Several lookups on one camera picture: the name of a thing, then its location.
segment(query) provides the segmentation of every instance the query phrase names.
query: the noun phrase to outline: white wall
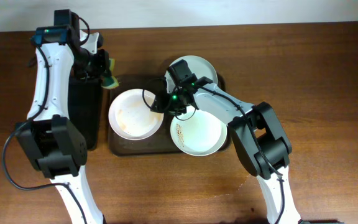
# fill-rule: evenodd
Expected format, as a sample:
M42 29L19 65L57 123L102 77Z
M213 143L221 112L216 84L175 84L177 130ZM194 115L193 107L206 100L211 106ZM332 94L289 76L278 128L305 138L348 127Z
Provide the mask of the white wall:
M358 21L358 0L0 0L0 31L50 26L67 8L92 29Z

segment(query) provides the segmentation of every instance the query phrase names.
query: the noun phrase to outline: brown tabletop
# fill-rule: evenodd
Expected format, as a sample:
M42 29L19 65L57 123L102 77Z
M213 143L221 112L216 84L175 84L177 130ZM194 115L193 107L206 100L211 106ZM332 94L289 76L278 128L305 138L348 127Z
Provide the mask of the brown tabletop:
M163 75L183 55L209 60L227 92L270 103L293 145L290 185L305 220L358 223L358 22L100 30L115 76ZM56 189L23 192L1 169L4 141L26 117L36 68L33 32L0 33L0 223L70 223ZM108 149L104 92L98 148L88 154L93 197L108 223L231 223L266 216L256 178L231 146L207 157L116 157ZM46 184L18 143L12 177Z

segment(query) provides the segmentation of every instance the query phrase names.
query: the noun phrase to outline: black tray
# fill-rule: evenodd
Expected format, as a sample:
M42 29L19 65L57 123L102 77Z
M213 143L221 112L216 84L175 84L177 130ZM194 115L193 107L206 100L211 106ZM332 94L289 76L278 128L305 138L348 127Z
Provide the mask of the black tray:
M157 78L155 75L121 75L116 77L119 82L119 87L110 91L109 102L112 103L113 99L120 95L122 92L135 88L144 88L145 83L152 79ZM224 82L218 75L219 84L224 90ZM146 90L156 93L163 90L165 87L162 82L155 81L150 83ZM170 125L173 116L165 114L161 127L152 136L138 141L124 139L118 136L109 125L108 139L109 148L116 156L139 156L151 154L169 154L169 153L183 153L175 143L173 143L170 134ZM229 131L227 138L222 147L218 151L227 149L231 144Z

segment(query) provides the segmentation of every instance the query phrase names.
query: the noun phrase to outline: white plate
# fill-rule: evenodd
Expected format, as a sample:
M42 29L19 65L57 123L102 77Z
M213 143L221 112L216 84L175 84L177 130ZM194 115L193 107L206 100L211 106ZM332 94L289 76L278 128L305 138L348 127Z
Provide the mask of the white plate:
M151 105L155 95L145 91L146 102ZM163 114L151 112L144 104L142 90L127 90L117 96L109 109L111 128L129 140L141 140L153 135L161 126Z
M194 110L194 107L188 106L188 112L178 118L187 119ZM207 156L216 152L227 138L226 125L210 113L200 110L187 121L174 118L170 132L175 145L192 156Z
M197 78L207 77L214 83L218 84L218 76L216 75L215 68L211 65L211 63L209 63L202 57L194 55L183 56L174 60L170 64L170 66L174 63L179 62L182 59L187 62L187 65L190 68L191 72L196 74ZM167 91L171 93L173 88L175 87L175 84L168 72L165 72L165 78L167 79Z

